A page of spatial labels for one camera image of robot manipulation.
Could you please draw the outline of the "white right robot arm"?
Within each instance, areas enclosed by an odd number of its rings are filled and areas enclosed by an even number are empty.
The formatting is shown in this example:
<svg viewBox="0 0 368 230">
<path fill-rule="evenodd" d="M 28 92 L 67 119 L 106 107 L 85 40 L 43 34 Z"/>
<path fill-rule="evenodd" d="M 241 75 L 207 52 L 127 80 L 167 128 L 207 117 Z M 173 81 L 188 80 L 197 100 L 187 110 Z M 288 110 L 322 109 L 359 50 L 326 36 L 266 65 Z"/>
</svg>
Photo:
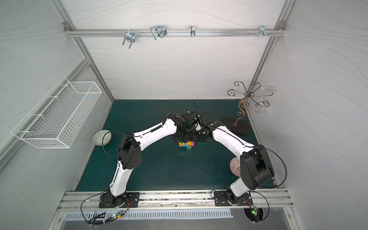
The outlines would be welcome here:
<svg viewBox="0 0 368 230">
<path fill-rule="evenodd" d="M 272 177 L 275 172 L 267 149 L 262 145 L 253 145 L 232 133 L 220 121 L 212 121 L 206 112 L 194 118 L 200 129 L 194 137 L 201 139 L 212 138 L 222 144 L 240 161 L 240 177 L 229 186 L 228 194 L 233 197 L 256 190 Z"/>
</svg>

